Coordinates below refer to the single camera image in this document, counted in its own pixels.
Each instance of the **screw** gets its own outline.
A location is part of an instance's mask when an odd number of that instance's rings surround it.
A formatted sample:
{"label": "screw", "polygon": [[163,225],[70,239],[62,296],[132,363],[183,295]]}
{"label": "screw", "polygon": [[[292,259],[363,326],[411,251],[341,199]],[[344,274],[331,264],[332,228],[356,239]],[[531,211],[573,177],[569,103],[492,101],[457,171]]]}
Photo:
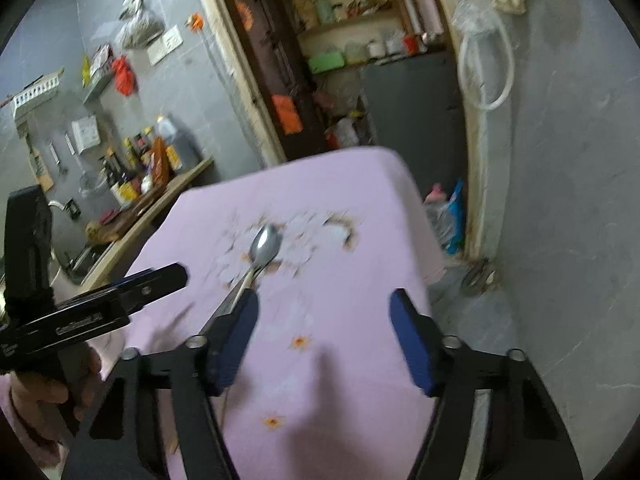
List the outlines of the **screw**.
{"label": "screw", "polygon": [[207,338],[203,335],[192,335],[187,339],[187,348],[202,348],[207,344]]}
{"label": "screw", "polygon": [[445,346],[445,348],[457,350],[462,346],[462,341],[460,341],[460,338],[457,336],[446,335],[442,338],[442,344]]}
{"label": "screw", "polygon": [[509,350],[507,352],[507,357],[509,359],[511,359],[512,361],[520,361],[520,362],[522,362],[522,361],[526,361],[527,360],[527,356],[519,348],[512,348],[511,350]]}
{"label": "screw", "polygon": [[130,361],[136,357],[138,357],[140,355],[140,352],[138,351],[137,348],[125,348],[122,351],[122,354],[120,354],[120,358],[124,359],[125,361]]}

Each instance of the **pink sleeve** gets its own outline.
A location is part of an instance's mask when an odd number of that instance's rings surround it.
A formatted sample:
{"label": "pink sleeve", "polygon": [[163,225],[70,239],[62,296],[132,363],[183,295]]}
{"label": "pink sleeve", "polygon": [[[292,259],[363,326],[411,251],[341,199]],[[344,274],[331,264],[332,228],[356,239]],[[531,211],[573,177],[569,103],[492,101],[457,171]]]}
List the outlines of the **pink sleeve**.
{"label": "pink sleeve", "polygon": [[0,408],[15,434],[20,440],[24,449],[27,450],[34,462],[39,467],[53,467],[60,462],[60,448],[58,444],[51,442],[44,446],[34,441],[21,423],[20,418],[14,410],[14,404],[11,402],[10,395],[10,376],[9,374],[0,375]]}

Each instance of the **blue gripper pad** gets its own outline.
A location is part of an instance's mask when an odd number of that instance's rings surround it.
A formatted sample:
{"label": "blue gripper pad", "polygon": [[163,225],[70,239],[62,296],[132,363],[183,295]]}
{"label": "blue gripper pad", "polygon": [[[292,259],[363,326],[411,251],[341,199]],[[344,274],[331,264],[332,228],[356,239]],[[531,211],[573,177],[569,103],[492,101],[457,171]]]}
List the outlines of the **blue gripper pad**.
{"label": "blue gripper pad", "polygon": [[220,392],[236,380],[238,368],[258,321],[258,296],[251,289],[245,290],[234,312],[221,316],[220,321],[224,317],[230,318],[232,327],[217,360],[218,376],[215,383]]}
{"label": "blue gripper pad", "polygon": [[440,330],[433,319],[418,314],[403,288],[396,289],[391,295],[389,317],[414,384],[425,395],[433,396],[442,341]]}

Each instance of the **wall outlet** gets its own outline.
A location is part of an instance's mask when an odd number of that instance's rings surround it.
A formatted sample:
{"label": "wall outlet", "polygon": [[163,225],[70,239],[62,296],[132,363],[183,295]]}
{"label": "wall outlet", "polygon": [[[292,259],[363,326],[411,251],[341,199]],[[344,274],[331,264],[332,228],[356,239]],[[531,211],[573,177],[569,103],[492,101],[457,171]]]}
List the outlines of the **wall outlet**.
{"label": "wall outlet", "polygon": [[183,40],[180,29],[178,29],[177,25],[174,25],[146,50],[146,54],[149,56],[149,63],[151,63],[151,65],[158,64],[168,54],[181,46],[182,43]]}

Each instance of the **table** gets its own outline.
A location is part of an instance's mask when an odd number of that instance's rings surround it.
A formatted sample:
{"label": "table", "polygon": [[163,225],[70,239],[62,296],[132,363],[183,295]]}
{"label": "table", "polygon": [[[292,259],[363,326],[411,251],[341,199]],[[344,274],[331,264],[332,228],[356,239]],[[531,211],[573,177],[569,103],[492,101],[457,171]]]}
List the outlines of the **table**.
{"label": "table", "polygon": [[[352,148],[183,193],[130,273],[174,262],[187,286],[93,341],[103,362],[125,347],[170,350],[198,333],[247,270],[266,222],[283,231],[258,279],[258,322],[216,415],[243,480],[402,480],[433,413],[389,321],[404,288],[428,314],[444,260],[397,154]],[[167,396],[163,437],[175,437]],[[184,478],[179,450],[172,480]]]}

